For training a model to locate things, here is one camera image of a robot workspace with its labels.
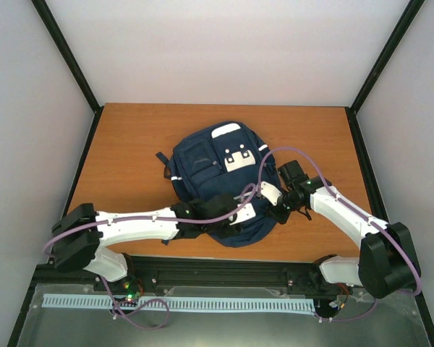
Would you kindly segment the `navy blue student backpack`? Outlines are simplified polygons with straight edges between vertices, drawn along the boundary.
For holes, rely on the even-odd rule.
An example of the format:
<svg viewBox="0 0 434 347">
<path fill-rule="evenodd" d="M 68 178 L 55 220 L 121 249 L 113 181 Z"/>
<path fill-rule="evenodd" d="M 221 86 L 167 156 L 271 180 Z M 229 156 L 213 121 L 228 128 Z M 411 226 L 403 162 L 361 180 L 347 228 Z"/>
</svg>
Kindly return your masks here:
<svg viewBox="0 0 434 347">
<path fill-rule="evenodd" d="M 164 176 L 171 181 L 181 202 L 207 202 L 227 194 L 242 204 L 251 185 L 259 181 L 281 188 L 268 146 L 237 121 L 222 122 L 185 137 L 170 158 L 163 153 L 156 156 L 165 165 Z M 242 224 L 241 234 L 214 240 L 226 247 L 245 247 L 271 232 L 277 222 L 266 215 L 270 202 L 254 196 L 250 203 L 256 217 Z"/>
</svg>

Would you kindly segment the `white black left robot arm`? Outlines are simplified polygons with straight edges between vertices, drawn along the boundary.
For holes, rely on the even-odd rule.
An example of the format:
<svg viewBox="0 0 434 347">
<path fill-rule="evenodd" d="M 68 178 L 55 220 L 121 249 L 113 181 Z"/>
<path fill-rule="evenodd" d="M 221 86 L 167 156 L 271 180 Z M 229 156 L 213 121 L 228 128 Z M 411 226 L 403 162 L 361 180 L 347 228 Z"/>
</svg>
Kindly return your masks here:
<svg viewBox="0 0 434 347">
<path fill-rule="evenodd" d="M 120 291 L 128 291 L 135 285 L 136 273 L 126 255 L 112 251 L 112 245 L 150 239 L 194 239 L 201 234 L 233 237 L 242 231 L 244 222 L 254 217 L 250 203 L 239 204 L 227 194 L 207 202 L 180 202 L 144 213 L 109 213 L 84 203 L 53 226 L 53 237 L 45 249 L 60 273 L 86 270 Z"/>
</svg>

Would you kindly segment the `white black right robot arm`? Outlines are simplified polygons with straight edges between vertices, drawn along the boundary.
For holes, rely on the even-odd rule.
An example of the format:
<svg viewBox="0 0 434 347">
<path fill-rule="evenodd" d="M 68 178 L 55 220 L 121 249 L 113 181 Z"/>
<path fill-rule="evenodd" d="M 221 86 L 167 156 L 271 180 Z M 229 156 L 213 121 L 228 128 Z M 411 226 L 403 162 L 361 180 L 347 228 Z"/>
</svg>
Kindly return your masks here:
<svg viewBox="0 0 434 347">
<path fill-rule="evenodd" d="M 279 189 L 266 181 L 259 193 L 270 202 L 268 214 L 285 224 L 293 212 L 323 216 L 347 235 L 359 249 L 358 257 L 327 256 L 318 262 L 326 283 L 363 287 L 382 299 L 393 292 L 421 289 L 420 268 L 409 229 L 403 223 L 377 218 L 345 198 L 322 176 L 310 178 L 293 160 L 278 168 L 285 184 Z"/>
</svg>

